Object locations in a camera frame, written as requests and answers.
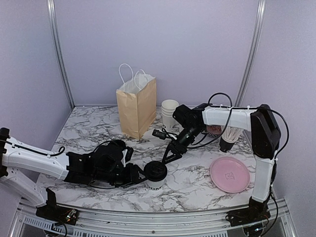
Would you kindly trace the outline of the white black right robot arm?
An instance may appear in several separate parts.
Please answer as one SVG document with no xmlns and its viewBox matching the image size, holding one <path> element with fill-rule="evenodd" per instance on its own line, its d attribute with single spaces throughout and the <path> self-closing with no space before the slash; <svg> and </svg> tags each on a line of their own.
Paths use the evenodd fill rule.
<svg viewBox="0 0 316 237">
<path fill-rule="evenodd" d="M 178 106 L 173 118 L 183 130 L 167 145 L 162 158 L 164 164 L 180 159 L 189 145 L 207 125 L 240 128 L 251 133 L 252 151 L 256 160 L 255 184 L 247 208 L 229 211 L 226 219 L 231 226 L 258 222 L 270 217 L 268 201 L 276 174 L 276 155 L 281 131 L 267 104 L 256 108 L 221 107 L 207 103 L 190 109 Z"/>
</svg>

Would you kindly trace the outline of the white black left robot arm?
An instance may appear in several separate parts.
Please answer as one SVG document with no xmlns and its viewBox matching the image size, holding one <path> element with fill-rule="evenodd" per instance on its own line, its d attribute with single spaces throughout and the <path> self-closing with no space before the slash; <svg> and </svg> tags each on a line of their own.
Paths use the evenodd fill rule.
<svg viewBox="0 0 316 237">
<path fill-rule="evenodd" d="M 130 162 L 132 154 L 133 149 L 122 140 L 103 142 L 85 154 L 65 152 L 64 147 L 51 152 L 24 144 L 10 136 L 9 129 L 1 128 L 0 181 L 26 198 L 37 209 L 37 216 L 74 223 L 79 212 L 59 206 L 54 191 L 38 186 L 21 169 L 73 184 L 89 186 L 97 181 L 111 188 L 125 188 L 147 180 L 145 172 Z"/>
</svg>

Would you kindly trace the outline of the brown paper takeout bag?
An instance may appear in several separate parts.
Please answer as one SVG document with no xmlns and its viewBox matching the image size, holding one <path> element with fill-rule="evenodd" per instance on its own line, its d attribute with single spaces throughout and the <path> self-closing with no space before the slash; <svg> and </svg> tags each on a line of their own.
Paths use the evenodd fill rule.
<svg viewBox="0 0 316 237">
<path fill-rule="evenodd" d="M 141 139 L 156 119 L 157 80 L 140 69 L 132 72 L 125 81 L 121 73 L 122 85 L 116 90 L 120 127 L 124 134 Z"/>
</svg>

